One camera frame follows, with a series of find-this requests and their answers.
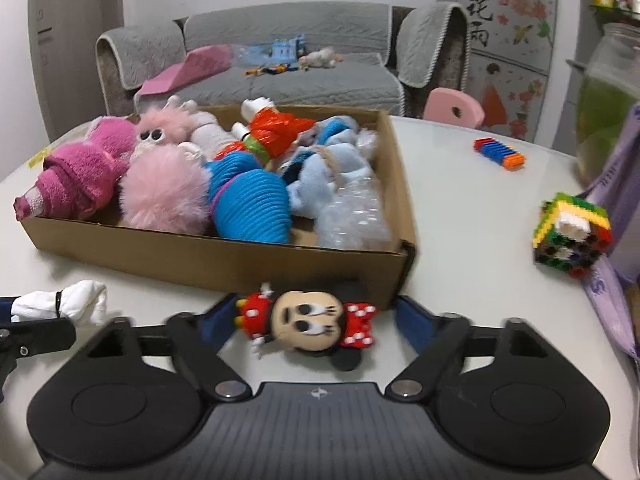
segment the colorful building block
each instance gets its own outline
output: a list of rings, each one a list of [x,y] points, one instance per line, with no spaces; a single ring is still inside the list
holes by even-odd
[[[534,259],[581,279],[611,242],[611,225],[603,208],[558,193],[542,204],[540,223],[533,234]]]
[[[527,160],[523,154],[518,153],[511,146],[498,142],[491,137],[477,139],[474,142],[474,149],[511,171],[519,170]]]

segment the chinese characters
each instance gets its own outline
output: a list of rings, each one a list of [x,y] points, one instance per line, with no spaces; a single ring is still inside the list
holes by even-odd
[[[471,39],[479,41],[485,47],[489,43],[489,31],[484,28],[484,24],[494,20],[494,14],[487,10],[489,4],[491,0],[469,0],[469,6],[466,8],[469,15],[475,19],[471,22]]]

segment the pink cushion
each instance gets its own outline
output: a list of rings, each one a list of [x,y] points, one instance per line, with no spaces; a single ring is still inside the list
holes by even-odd
[[[484,121],[484,110],[478,101],[464,92],[435,88],[429,94],[422,118],[464,128],[477,128]]]
[[[187,54],[182,63],[171,65],[153,79],[147,79],[138,95],[163,94],[196,83],[231,67],[233,53],[229,45],[209,45]]]

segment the white stuffed animal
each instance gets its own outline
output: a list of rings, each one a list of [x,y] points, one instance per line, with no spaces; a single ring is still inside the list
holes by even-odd
[[[333,47],[330,46],[311,52],[298,60],[301,65],[311,68],[334,68],[339,61],[342,61],[342,56],[336,54]]]
[[[195,117],[198,126],[191,134],[190,141],[199,147],[204,157],[209,160],[213,159],[220,150],[236,140],[234,136],[223,130],[214,114],[198,111],[198,104],[193,99],[180,104],[180,98],[177,95],[172,95],[167,100],[166,106],[184,108]],[[193,146],[188,151],[192,156],[195,156],[193,155]]]

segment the wall poster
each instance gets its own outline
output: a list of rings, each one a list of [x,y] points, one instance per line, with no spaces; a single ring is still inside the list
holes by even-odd
[[[484,129],[532,141],[536,135],[556,30],[556,0],[461,2],[469,15],[467,92],[484,108]]]

